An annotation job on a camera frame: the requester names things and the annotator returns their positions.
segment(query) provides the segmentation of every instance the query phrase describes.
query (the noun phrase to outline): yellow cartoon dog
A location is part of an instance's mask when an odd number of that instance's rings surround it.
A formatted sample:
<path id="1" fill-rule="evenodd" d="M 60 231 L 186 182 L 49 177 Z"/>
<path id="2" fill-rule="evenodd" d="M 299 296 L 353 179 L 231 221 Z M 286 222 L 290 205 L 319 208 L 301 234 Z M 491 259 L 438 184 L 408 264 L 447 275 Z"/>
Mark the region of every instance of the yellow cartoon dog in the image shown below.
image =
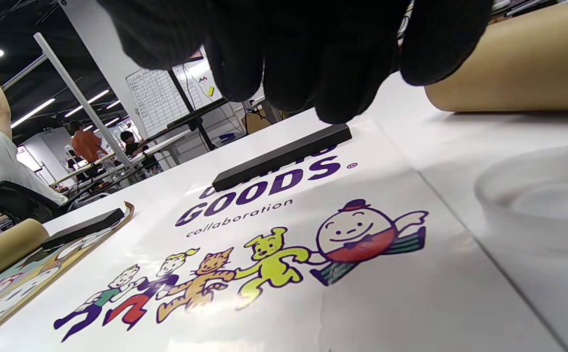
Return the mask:
<path id="1" fill-rule="evenodd" d="M 253 247 L 251 259 L 255 263 L 248 269 L 238 268 L 235 279 L 243 279 L 253 274 L 258 274 L 257 278 L 252 279 L 238 290 L 243 302 L 236 309 L 243 309 L 255 301 L 261 294 L 263 283 L 268 282 L 271 287 L 284 287 L 288 283 L 300 283 L 303 276 L 297 269 L 284 263 L 285 257 L 294 257 L 293 261 L 303 263 L 310 258 L 310 252 L 304 247 L 284 247 L 284 234 L 288 231 L 286 227 L 275 227 L 271 229 L 271 234 L 267 236 L 257 236 L 247 242 L 245 248 Z"/>

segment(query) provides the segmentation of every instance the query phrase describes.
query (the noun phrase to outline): kraft paper roll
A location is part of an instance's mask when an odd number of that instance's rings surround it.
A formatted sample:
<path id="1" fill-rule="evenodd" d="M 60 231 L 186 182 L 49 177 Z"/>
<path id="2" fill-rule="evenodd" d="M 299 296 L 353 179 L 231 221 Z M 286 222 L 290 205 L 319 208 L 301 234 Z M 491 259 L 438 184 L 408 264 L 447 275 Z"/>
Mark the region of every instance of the kraft paper roll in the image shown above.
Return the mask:
<path id="1" fill-rule="evenodd" d="M 568 2 L 489 26 L 462 67 L 425 91 L 444 111 L 568 110 Z"/>
<path id="2" fill-rule="evenodd" d="M 31 254 L 49 238 L 45 228 L 33 219 L 27 219 L 0 234 L 0 274 Z"/>

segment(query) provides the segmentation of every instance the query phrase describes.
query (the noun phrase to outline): black office chair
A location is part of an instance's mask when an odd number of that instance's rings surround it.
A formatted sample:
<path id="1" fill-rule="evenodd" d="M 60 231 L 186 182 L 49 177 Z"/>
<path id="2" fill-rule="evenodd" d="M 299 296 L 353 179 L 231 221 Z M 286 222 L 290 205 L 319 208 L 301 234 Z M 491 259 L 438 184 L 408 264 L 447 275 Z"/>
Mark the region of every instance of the black office chair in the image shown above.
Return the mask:
<path id="1" fill-rule="evenodd" d="M 13 182 L 1 181 L 0 213 L 10 218 L 14 224 L 22 222 L 25 219 L 35 219 L 40 223 L 45 223 L 66 214 L 74 201 L 87 191 L 87 189 L 82 190 L 66 203 L 58 205 L 33 190 Z M 98 198 L 104 196 L 107 196 L 107 194 L 99 195 Z"/>

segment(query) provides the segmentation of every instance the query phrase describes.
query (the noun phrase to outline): orange cartoon cat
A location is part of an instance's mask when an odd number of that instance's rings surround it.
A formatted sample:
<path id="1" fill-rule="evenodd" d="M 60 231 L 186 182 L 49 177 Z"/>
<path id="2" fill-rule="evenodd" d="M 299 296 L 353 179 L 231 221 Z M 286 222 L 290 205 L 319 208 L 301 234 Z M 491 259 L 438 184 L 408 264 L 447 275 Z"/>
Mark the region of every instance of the orange cartoon cat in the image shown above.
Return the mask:
<path id="1" fill-rule="evenodd" d="M 158 308 L 157 321 L 163 322 L 167 316 L 175 309 L 185 306 L 186 312 L 190 313 L 193 309 L 208 305 L 214 300 L 214 290 L 224 290 L 227 285 L 224 283 L 212 283 L 208 281 L 221 279 L 228 283 L 234 279 L 235 272 L 232 270 L 221 270 L 228 263 L 229 255 L 234 247 L 224 252 L 209 253 L 203 262 L 199 264 L 194 274 L 196 278 L 181 285 L 172 287 L 167 296 L 173 296 L 184 291 L 183 295 L 173 299 L 169 303 L 162 303 Z"/>

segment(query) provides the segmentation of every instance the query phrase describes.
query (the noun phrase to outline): white poster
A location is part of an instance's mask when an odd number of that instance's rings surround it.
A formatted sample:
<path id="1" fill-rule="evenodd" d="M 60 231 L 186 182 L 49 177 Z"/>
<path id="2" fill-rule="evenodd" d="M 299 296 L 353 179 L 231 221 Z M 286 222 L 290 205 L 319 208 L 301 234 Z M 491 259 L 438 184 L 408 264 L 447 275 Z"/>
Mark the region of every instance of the white poster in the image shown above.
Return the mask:
<path id="1" fill-rule="evenodd" d="M 52 351 L 561 351 L 375 125 L 351 130 L 228 191 L 190 187 L 124 261 L 47 295 L 35 337 Z"/>

